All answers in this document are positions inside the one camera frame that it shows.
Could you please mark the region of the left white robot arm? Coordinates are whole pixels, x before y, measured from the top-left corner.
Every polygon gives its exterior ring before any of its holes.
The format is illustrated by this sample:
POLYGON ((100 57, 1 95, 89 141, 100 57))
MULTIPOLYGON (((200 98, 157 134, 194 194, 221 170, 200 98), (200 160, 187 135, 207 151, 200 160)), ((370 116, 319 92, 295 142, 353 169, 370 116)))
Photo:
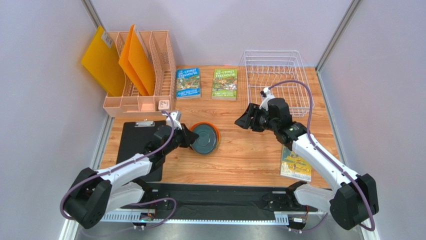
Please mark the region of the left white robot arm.
POLYGON ((163 120, 154 126, 137 127, 134 122, 123 126, 118 155, 128 158, 109 168, 84 168, 59 204, 62 216, 84 229, 94 227, 110 211, 140 203, 152 190, 144 176, 161 171, 166 155, 189 148, 199 138, 184 124, 171 127, 163 120))

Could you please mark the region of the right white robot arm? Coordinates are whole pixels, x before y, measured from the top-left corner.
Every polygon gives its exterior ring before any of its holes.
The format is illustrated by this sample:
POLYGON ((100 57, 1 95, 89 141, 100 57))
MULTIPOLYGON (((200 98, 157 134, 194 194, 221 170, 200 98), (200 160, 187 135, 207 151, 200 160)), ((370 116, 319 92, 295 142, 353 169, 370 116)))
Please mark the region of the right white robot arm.
POLYGON ((292 201, 330 214, 345 230, 356 226, 374 231, 374 215, 379 212, 375 179, 360 175, 345 166, 310 133, 308 128, 293 120, 283 98, 273 98, 267 107, 250 103, 235 122, 242 129, 254 132, 272 131, 277 141, 307 161, 328 183, 330 189, 314 187, 299 181, 286 189, 292 201))

